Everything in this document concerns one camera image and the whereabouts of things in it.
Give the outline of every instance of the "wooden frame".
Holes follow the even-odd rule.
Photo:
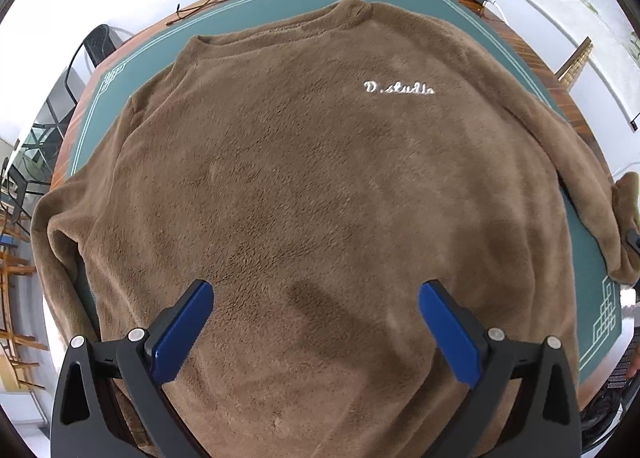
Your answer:
[[[204,4],[208,0],[201,0],[189,6],[192,8],[194,6]],[[208,2],[204,8],[209,8],[215,5],[220,0],[212,0]],[[585,118],[582,113],[576,106],[574,100],[567,93],[565,88],[562,86],[562,83],[556,78],[555,74],[549,69],[548,66],[540,59],[540,57],[532,50],[531,47],[516,34],[511,28],[509,28],[500,18],[495,16],[489,10],[485,9],[481,5],[479,5],[474,0],[456,0],[460,5],[466,7],[471,10],[474,14],[476,14],[483,22],[487,23],[495,32],[497,32],[500,37],[513,48],[514,51],[525,61],[525,63],[532,69],[533,73],[540,79],[542,84],[545,86],[546,90],[549,92],[551,97],[554,99],[556,104],[560,107],[564,115],[567,117],[569,122],[571,123],[574,130],[580,135],[580,137],[585,141],[585,143],[591,148],[594,155],[598,159],[598,162],[602,166],[603,170],[609,175],[609,178],[612,180],[610,176],[609,166],[602,154],[600,146],[598,145],[591,128],[587,124]],[[142,32],[136,34],[131,39],[127,40],[118,50],[116,50],[113,54],[110,55],[105,61],[100,63],[94,73],[91,76],[91,79],[87,83],[87,86],[82,93],[82,96],[76,106],[76,112],[71,119],[69,127],[66,131],[65,139],[62,143],[62,148],[60,149],[60,154],[58,156],[58,161],[56,163],[56,167],[54,169],[51,189],[56,188],[66,179],[66,172],[68,170],[68,165],[70,162],[70,156],[72,154],[74,145],[76,144],[76,139],[78,138],[79,130],[82,125],[82,120],[84,118],[84,113],[86,112],[86,108],[90,101],[93,98],[94,91],[96,89],[97,83],[106,71],[108,71],[111,67],[113,67],[119,60],[126,57],[128,54],[135,51],[141,44],[145,43],[151,36],[158,34],[158,32],[166,29],[172,20],[175,20],[176,15],[171,15],[156,23],[155,25],[146,28]],[[617,365],[620,357],[618,355],[617,348],[620,345],[624,345],[625,349],[628,346],[630,338],[626,340],[626,332],[623,333],[623,336],[620,336],[618,341],[614,344],[614,348],[609,352],[611,355],[611,359],[615,360],[615,363],[611,365],[611,359],[609,359],[609,355],[601,362],[601,366],[598,366],[596,371],[590,375],[588,380],[584,385],[580,387],[578,392],[578,398],[580,399],[580,407],[584,407],[593,395],[600,389],[600,387],[604,384],[607,377],[609,377],[610,372]]]

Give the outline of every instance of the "brown sweater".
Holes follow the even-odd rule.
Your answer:
[[[558,335],[577,374],[558,175],[609,275],[636,281],[620,241],[636,175],[613,189],[572,128],[453,26],[341,0],[191,38],[38,204],[34,257],[67,338],[92,335],[76,250],[104,340],[194,278],[214,284],[214,315],[164,387],[212,456],[414,458],[466,392],[418,313],[427,279],[508,337]]]

